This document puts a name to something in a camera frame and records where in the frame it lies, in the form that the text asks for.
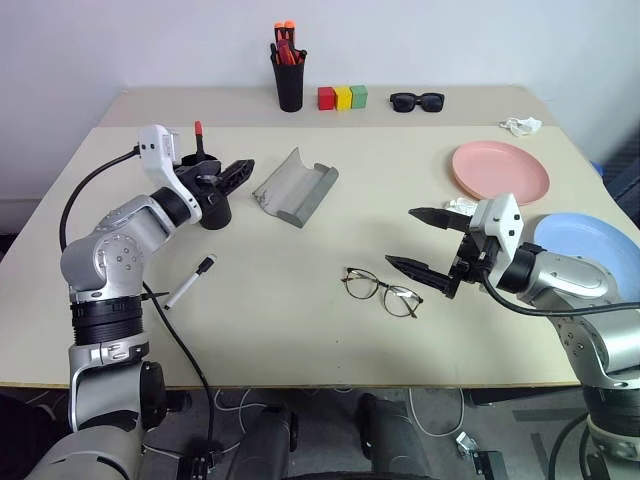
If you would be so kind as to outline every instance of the red block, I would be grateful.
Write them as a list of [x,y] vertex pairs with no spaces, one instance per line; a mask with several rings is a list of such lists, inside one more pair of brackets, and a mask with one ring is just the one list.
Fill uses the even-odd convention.
[[331,87],[318,88],[318,110],[333,110],[336,106],[336,92]]

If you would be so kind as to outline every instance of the plate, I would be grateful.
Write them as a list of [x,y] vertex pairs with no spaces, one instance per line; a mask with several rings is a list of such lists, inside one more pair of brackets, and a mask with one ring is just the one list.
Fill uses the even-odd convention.
[[613,274],[623,300],[640,301],[640,248],[617,228],[581,213],[556,213],[540,221],[533,241],[550,252],[595,260]]
[[502,142],[471,142],[453,154],[453,175],[475,198],[513,193],[518,205],[539,200],[549,190],[549,175],[531,154]]

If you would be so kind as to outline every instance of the red marker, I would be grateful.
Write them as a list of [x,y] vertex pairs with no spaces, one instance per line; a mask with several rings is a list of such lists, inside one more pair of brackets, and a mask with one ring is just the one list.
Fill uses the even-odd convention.
[[206,160],[204,156],[204,145],[202,144],[202,123],[200,120],[196,120],[196,162],[200,163]]

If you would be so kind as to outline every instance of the black pen holder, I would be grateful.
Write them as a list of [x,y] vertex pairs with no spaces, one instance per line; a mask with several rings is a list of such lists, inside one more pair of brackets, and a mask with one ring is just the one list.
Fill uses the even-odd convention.
[[304,60],[296,65],[282,65],[271,55],[280,108],[285,112],[297,112],[302,108]]

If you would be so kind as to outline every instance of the blue plate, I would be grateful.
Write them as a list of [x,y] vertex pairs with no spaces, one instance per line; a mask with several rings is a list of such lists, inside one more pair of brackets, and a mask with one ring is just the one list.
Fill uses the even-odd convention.
[[640,248],[617,228],[580,213],[548,215],[536,227],[534,243],[550,252],[595,260],[618,283],[625,301],[640,301]]

